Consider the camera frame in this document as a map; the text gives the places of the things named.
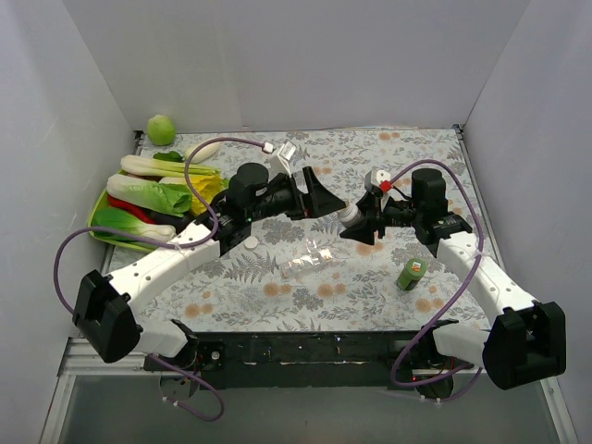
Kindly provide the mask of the white radish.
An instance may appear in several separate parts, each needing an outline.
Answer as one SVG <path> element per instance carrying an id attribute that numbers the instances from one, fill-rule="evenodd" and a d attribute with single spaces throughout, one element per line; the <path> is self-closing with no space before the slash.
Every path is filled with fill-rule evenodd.
<path id="1" fill-rule="evenodd" d="M 192 155 L 191 163 L 201 164 L 204 160 L 212 157 L 218 152 L 221 142 L 209 142 L 205 145 L 205 147 L 198 150 L 200 146 L 200 143 L 195 143 L 194 145 L 188 147 L 184 152 L 184 159 L 188 160 Z"/>

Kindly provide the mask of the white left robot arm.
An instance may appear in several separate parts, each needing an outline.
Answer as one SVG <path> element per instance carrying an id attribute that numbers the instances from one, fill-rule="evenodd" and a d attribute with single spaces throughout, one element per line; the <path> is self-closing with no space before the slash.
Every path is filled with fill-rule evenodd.
<path id="1" fill-rule="evenodd" d="M 111 364 L 131 352 L 156 353 L 176 369 L 190 368 L 197 357 L 193 333 L 178 320 L 150 321 L 143 307 L 189 274 L 240 245 L 252 224 L 284 215 L 292 220 L 319 218 L 345 208 L 309 166 L 302 171 L 306 191 L 293 176 L 274 177 L 257 163 L 240 166 L 218 195 L 211 215 L 202 214 L 164 248 L 103 276 L 87 274 L 72 320 L 102 360 Z"/>

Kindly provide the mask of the green round cabbage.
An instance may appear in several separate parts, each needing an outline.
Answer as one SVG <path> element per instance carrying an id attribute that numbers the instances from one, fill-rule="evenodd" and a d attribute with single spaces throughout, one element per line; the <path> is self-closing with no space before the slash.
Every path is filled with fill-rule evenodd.
<path id="1" fill-rule="evenodd" d="M 176 128 L 172 120 L 164 115 L 151 117 L 146 124 L 146 135 L 156 146 L 170 145 L 176 138 Z"/>

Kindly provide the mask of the napa cabbage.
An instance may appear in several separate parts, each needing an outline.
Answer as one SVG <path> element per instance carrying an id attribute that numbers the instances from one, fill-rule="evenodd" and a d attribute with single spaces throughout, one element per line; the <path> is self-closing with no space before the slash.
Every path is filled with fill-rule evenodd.
<path id="1" fill-rule="evenodd" d="M 107 180 L 106 192 L 121 201 L 170 216 L 187 213 L 192 203 L 192 193 L 186 185 L 163 184 L 122 174 Z"/>

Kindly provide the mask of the red chili pepper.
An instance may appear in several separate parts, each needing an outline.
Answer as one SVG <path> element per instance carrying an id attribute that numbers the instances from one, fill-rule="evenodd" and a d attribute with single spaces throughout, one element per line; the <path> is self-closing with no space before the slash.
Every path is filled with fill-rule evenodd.
<path id="1" fill-rule="evenodd" d="M 130 213 L 131 215 L 137 217 L 144 223 L 154 224 L 154 221 L 150 218 L 149 213 L 145 209 L 140 208 L 139 206 L 133 203 L 128 203 L 126 201 L 119 200 L 111 196 L 110 194 L 107 195 L 107 200 L 112 207 L 124 210 Z"/>

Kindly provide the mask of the long bok choy stalk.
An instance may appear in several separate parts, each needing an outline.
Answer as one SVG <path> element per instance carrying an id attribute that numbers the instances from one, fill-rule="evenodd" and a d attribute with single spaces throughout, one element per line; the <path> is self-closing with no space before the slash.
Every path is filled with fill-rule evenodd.
<path id="1" fill-rule="evenodd" d="M 120 168 L 126 173 L 142 177 L 182 178 L 185 175 L 186 165 L 165 160 L 141 157 L 138 155 L 126 155 L 120 160 Z M 221 176 L 219 169 L 200 164 L 190 164 L 189 176 Z"/>

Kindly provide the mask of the purple eggplant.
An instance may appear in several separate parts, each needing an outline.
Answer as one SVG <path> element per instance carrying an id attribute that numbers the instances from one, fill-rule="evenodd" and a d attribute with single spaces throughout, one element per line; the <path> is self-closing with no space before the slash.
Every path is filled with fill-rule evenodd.
<path id="1" fill-rule="evenodd" d="M 148 212 L 148 216 L 158 225 L 171 225 L 171 226 L 187 226 L 192 222 L 193 218 L 191 215 L 182 214 L 181 216 L 172 216 L 168 214 L 158 213 L 154 210 Z"/>

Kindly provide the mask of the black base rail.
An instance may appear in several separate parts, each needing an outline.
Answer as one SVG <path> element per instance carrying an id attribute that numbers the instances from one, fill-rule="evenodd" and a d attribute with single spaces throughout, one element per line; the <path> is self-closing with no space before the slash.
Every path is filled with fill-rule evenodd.
<path id="1" fill-rule="evenodd" d="M 217 389 L 380 387 L 414 331 L 194 333 L 173 357 L 147 357 L 146 371 L 169 366 Z"/>

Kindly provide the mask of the white pill bottle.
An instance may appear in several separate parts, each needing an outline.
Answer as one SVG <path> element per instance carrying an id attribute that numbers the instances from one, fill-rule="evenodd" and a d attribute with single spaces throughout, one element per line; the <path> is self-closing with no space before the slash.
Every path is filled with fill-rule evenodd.
<path id="1" fill-rule="evenodd" d="M 348 204 L 344 209 L 338 211 L 339 222 L 345 228 L 351 228 L 360 223 L 364 216 L 356 204 Z"/>

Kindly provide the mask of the yellow leafy vegetable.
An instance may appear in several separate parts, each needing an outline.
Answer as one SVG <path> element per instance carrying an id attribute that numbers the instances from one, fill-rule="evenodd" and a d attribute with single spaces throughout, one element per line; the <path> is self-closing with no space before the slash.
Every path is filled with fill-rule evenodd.
<path id="1" fill-rule="evenodd" d="M 228 187 L 228 179 L 215 175 L 190 175 L 192 187 L 203 200 L 210 204 L 214 198 Z"/>

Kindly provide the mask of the white bottle cap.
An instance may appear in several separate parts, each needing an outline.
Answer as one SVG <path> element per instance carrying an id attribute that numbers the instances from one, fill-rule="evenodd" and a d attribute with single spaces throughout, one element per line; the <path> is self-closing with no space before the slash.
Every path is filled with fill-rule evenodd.
<path id="1" fill-rule="evenodd" d="M 244 247 L 247 250 L 254 250 L 259 244 L 258 239 L 256 239 L 255 237 L 248 237 L 245 241 L 244 241 Z"/>

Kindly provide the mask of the green pill bottle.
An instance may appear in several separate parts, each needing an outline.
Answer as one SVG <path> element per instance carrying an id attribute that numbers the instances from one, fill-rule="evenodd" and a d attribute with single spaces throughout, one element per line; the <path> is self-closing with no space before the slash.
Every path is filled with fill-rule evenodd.
<path id="1" fill-rule="evenodd" d="M 411 291 L 417 286 L 425 273 L 426 262 L 419 258 L 411 258 L 406 262 L 397 277 L 397 287 L 403 291 Z"/>

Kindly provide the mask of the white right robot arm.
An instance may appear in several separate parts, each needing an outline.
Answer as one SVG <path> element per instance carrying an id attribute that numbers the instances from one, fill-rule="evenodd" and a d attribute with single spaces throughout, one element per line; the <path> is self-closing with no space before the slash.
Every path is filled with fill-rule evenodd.
<path id="1" fill-rule="evenodd" d="M 457 292 L 470 292 L 490 324 L 488 331 L 476 330 L 434 316 L 399 353 L 390 372 L 392 382 L 399 382 L 399 367 L 416 345 L 425 365 L 436 368 L 455 358 L 463 366 L 486 371 L 500 389 L 563 374 L 564 311 L 523 290 L 484 254 L 483 230 L 448 207 L 442 169 L 440 163 L 416 169 L 410 197 L 399 201 L 389 197 L 394 188 L 390 174 L 372 169 L 364 179 L 363 198 L 339 211 L 345 227 L 340 236 L 367 245 L 383 238 L 387 228 L 413 228 L 416 238 L 461 280 Z"/>

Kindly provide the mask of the green bok choy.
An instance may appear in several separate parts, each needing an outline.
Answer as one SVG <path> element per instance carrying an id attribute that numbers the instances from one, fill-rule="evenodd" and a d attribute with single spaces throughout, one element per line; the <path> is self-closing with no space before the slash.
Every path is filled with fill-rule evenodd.
<path id="1" fill-rule="evenodd" d="M 114 207 L 97 210 L 91 219 L 91 225 L 112 228 L 156 241 L 170 241 L 177 235 L 173 226 L 147 224 L 130 213 Z"/>

